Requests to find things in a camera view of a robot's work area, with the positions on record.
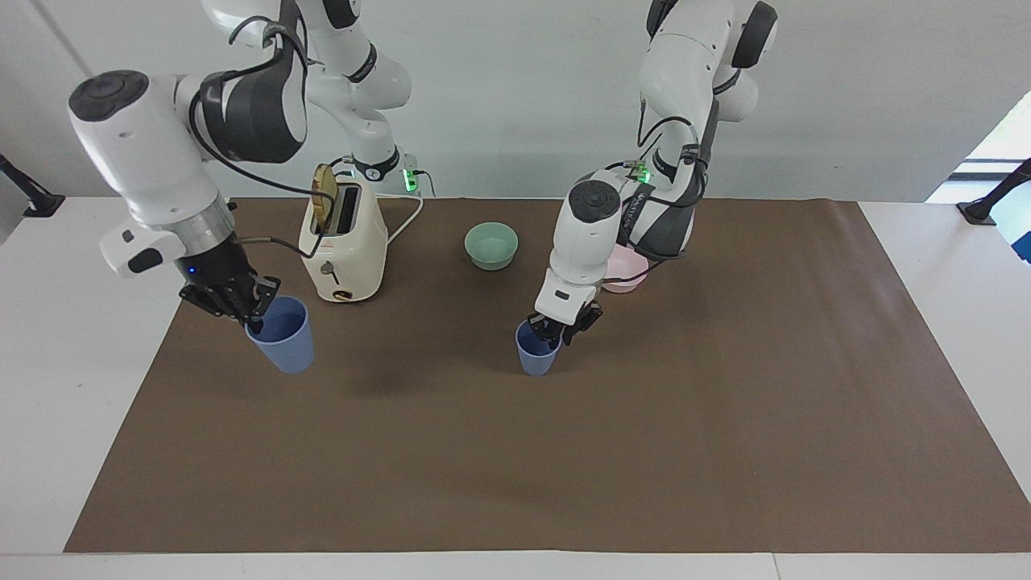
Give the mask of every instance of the table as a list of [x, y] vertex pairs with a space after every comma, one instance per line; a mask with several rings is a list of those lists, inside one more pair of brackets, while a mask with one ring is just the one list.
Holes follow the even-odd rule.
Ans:
[[[862, 208], [927, 325], [1026, 494], [1031, 493], [1031, 269], [990, 228], [949, 206], [864, 203]], [[620, 555], [555, 552], [233, 556], [59, 554], [175, 312], [178, 274], [126, 281], [95, 240], [126, 213], [120, 199], [74, 198], [49, 219], [27, 219], [0, 246], [0, 573], [135, 577], [145, 567], [196, 576], [807, 578], [993, 577], [1031, 574], [1031, 555]], [[977, 316], [970, 305], [978, 304]], [[121, 333], [105, 333], [118, 319]]]

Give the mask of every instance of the brown mat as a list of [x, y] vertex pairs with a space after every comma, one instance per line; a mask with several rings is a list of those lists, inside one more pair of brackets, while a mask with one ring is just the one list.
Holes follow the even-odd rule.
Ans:
[[[244, 200], [240, 231], [294, 238], [301, 208]], [[532, 379], [512, 335], [557, 209], [428, 201], [358, 306], [251, 249], [311, 310], [315, 366], [280, 375], [180, 308], [66, 549], [1031, 551], [1028, 502], [857, 204], [706, 200], [690, 258], [602, 296]], [[504, 271], [462, 248], [488, 219], [521, 236]]]

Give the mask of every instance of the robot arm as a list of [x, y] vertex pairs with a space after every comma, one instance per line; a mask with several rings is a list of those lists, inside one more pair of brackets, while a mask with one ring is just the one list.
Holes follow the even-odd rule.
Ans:
[[640, 68], [644, 103], [662, 120], [652, 159], [654, 184], [629, 173], [601, 170], [577, 182], [562, 204], [537, 313], [530, 322], [542, 340], [566, 344], [600, 316], [595, 302], [616, 243], [653, 262], [684, 254], [694, 208], [704, 195], [719, 121], [739, 121], [755, 107], [755, 65], [775, 35], [776, 12], [759, 2], [741, 19], [731, 0], [655, 0], [652, 44]]
[[411, 96], [411, 78], [362, 31], [359, 0], [301, 0], [315, 62], [308, 100], [340, 124], [351, 141], [355, 169], [376, 193], [411, 189], [409, 161], [394, 141], [380, 110], [398, 108]]
[[[108, 264], [132, 276], [175, 262], [187, 281], [184, 300], [257, 332], [279, 280], [258, 275], [250, 265], [230, 207], [204, 171], [198, 146], [235, 161], [290, 159], [307, 130], [306, 23], [315, 22], [313, 28], [326, 36], [320, 27], [345, 22], [343, 8], [357, 2], [302, 0], [299, 6], [295, 0], [204, 0], [204, 5], [230, 41], [239, 38], [269, 49], [269, 59], [203, 77], [104, 73], [76, 88], [69, 113], [89, 157], [131, 213], [101, 241]], [[354, 26], [339, 30], [326, 41], [335, 38], [347, 47], [364, 38], [354, 34]], [[350, 36], [340, 36], [348, 31]], [[333, 62], [343, 66], [345, 52], [335, 54]], [[373, 77], [376, 60], [368, 50], [361, 58], [371, 59], [373, 70], [365, 74]]]

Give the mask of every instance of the black stand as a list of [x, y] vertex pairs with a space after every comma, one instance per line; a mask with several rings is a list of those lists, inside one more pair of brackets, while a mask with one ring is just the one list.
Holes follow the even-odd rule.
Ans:
[[1002, 201], [1002, 198], [1009, 192], [1027, 181], [1031, 181], [1031, 159], [1022, 163], [1016, 171], [1002, 179], [1002, 182], [993, 189], [992, 193], [977, 201], [957, 203], [956, 206], [960, 208], [960, 212], [963, 213], [967, 221], [975, 226], [994, 226], [995, 220], [991, 216], [992, 208], [995, 207], [996, 203]]
[[26, 217], [49, 217], [64, 203], [65, 196], [46, 191], [46, 187], [14, 167], [3, 155], [0, 155], [0, 171], [14, 181], [29, 198], [29, 208], [22, 213]]

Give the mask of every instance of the white wall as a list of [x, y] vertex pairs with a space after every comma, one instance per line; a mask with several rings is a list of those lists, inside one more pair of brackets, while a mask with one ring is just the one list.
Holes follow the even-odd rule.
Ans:
[[[923, 200], [1031, 88], [1026, 0], [769, 1], [780, 34], [755, 71], [759, 109], [721, 127], [711, 195]], [[45, 4], [97, 71], [207, 72], [258, 58], [227, 46], [196, 0]], [[441, 194], [562, 195], [634, 152], [648, 4], [367, 0], [363, 23], [411, 72], [411, 102], [388, 115]], [[11, 42], [32, 45], [13, 39], [21, 30], [0, 19], [3, 83], [18, 84], [0, 91], [8, 155], [47, 186], [104, 193], [67, 129], [69, 76], [40, 76], [44, 53], [13, 58]], [[10, 92], [31, 104], [12, 109]], [[259, 170], [305, 183], [347, 149], [324, 113], [312, 109], [311, 125], [289, 166]], [[213, 172], [230, 195], [261, 190]]]

